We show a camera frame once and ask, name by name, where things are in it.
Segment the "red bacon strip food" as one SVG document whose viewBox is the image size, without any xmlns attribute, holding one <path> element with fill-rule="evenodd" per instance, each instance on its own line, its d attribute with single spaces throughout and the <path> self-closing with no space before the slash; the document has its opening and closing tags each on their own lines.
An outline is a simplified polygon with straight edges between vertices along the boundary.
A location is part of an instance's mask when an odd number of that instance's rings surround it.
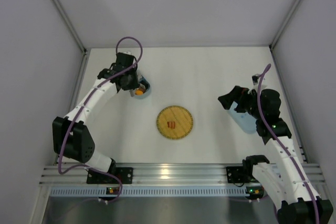
<svg viewBox="0 0 336 224">
<path fill-rule="evenodd" d="M 175 124 L 174 121 L 169 121 L 169 122 L 167 122 L 167 126 L 170 129 L 174 129 L 176 127 L 176 124 Z"/>
</svg>

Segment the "light blue lunch box lid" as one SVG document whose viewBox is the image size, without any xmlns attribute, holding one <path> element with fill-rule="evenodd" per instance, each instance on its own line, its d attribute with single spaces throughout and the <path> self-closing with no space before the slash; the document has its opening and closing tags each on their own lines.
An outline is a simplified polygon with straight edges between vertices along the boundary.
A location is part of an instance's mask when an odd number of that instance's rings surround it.
<svg viewBox="0 0 336 224">
<path fill-rule="evenodd" d="M 238 113 L 234 110 L 234 107 L 232 106 L 229 109 L 228 114 L 245 133 L 254 134 L 257 132 L 256 119 L 247 112 Z"/>
</svg>

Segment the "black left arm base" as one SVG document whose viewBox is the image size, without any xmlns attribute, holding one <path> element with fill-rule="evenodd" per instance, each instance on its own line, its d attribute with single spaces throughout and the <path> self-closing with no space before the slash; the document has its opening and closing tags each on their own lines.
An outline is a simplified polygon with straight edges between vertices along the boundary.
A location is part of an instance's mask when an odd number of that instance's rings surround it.
<svg viewBox="0 0 336 224">
<path fill-rule="evenodd" d="M 132 184 L 133 181 L 133 167 L 117 167 L 114 174 L 121 183 Z M 87 184 L 117 184 L 117 180 L 111 176 L 94 172 L 91 169 L 88 171 Z"/>
</svg>

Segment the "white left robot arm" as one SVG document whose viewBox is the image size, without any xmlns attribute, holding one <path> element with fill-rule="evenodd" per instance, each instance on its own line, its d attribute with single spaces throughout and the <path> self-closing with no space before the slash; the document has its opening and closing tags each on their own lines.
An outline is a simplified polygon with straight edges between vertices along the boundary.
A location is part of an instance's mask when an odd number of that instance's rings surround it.
<svg viewBox="0 0 336 224">
<path fill-rule="evenodd" d="M 67 115 L 56 117 L 52 123 L 54 151 L 59 155 L 58 169 L 64 157 L 79 162 L 79 166 L 98 170 L 101 173 L 115 174 L 116 162 L 96 150 L 96 145 L 89 131 L 105 104 L 120 90 L 132 90 L 139 87 L 137 61 L 129 53 L 118 52 L 116 61 L 110 68 L 104 68 L 97 75 L 92 88 Z"/>
</svg>

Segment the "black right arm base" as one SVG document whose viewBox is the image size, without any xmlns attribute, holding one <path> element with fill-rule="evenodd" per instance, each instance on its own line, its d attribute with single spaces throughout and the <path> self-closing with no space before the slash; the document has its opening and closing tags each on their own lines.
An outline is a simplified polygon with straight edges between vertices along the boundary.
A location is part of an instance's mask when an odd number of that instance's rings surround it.
<svg viewBox="0 0 336 224">
<path fill-rule="evenodd" d="M 254 183 L 256 180 L 242 166 L 226 167 L 227 182 L 230 184 Z"/>
</svg>

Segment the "rice sushi roll piece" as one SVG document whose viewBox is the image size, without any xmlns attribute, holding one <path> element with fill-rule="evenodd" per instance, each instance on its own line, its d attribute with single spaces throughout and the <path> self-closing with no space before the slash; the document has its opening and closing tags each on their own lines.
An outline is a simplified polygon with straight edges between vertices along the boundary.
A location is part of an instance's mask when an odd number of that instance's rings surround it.
<svg viewBox="0 0 336 224">
<path fill-rule="evenodd" d="M 145 85 L 143 85 L 143 84 L 140 84 L 140 86 L 139 86 L 139 90 L 146 90 L 146 87 L 145 87 Z"/>
</svg>

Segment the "orange fish-shaped food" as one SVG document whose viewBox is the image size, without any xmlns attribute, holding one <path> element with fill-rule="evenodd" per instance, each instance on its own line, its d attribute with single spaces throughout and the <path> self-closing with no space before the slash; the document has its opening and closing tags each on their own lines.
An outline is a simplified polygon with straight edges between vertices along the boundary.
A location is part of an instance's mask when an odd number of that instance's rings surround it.
<svg viewBox="0 0 336 224">
<path fill-rule="evenodd" d="M 144 92 L 142 90 L 140 90 L 140 89 L 137 89 L 135 91 L 135 95 L 143 95 L 143 94 L 144 94 Z"/>
</svg>

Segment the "metal tongs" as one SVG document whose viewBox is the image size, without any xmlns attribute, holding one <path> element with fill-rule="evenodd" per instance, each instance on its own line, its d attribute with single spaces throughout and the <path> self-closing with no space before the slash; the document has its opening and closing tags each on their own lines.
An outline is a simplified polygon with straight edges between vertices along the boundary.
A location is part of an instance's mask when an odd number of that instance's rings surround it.
<svg viewBox="0 0 336 224">
<path fill-rule="evenodd" d="M 139 74 L 138 71 L 135 70 L 130 77 L 130 84 L 129 84 L 129 92 L 131 97 L 135 96 L 135 90 L 140 87 L 140 81 L 139 81 Z"/>
</svg>

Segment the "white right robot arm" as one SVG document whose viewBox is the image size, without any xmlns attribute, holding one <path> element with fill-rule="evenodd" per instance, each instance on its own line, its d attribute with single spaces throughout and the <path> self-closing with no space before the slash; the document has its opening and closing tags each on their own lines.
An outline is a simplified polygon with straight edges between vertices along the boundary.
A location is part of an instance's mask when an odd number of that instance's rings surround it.
<svg viewBox="0 0 336 224">
<path fill-rule="evenodd" d="M 248 113 L 256 119 L 256 130 L 268 155 L 243 160 L 248 177 L 258 181 L 271 198 L 279 223 L 328 223 L 333 214 L 330 200 L 322 199 L 306 175 L 288 125 L 280 117 L 280 94 L 261 93 L 240 86 L 218 97 L 225 110 Z"/>
</svg>

